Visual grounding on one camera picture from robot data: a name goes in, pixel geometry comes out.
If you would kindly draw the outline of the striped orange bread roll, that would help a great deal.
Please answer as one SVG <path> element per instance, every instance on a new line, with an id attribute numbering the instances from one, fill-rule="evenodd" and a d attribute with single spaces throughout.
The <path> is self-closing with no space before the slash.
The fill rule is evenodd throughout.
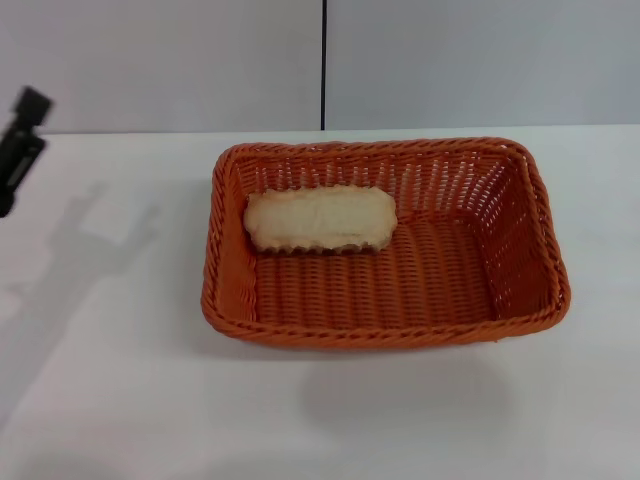
<path id="1" fill-rule="evenodd" d="M 384 249 L 398 219 L 383 190 L 336 185 L 252 194 L 243 223 L 261 252 L 342 253 Z"/>

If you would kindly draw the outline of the orange woven plastic basket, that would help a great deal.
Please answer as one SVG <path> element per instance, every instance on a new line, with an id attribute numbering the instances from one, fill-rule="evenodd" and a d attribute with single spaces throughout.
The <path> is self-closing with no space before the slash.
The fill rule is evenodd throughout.
<path id="1" fill-rule="evenodd" d="M 398 225 L 378 253 L 261 253 L 243 214 L 268 190 L 377 187 Z M 230 147 L 212 177 L 203 314 L 278 347 L 497 341 L 566 315 L 568 275 L 534 158 L 502 138 Z"/>

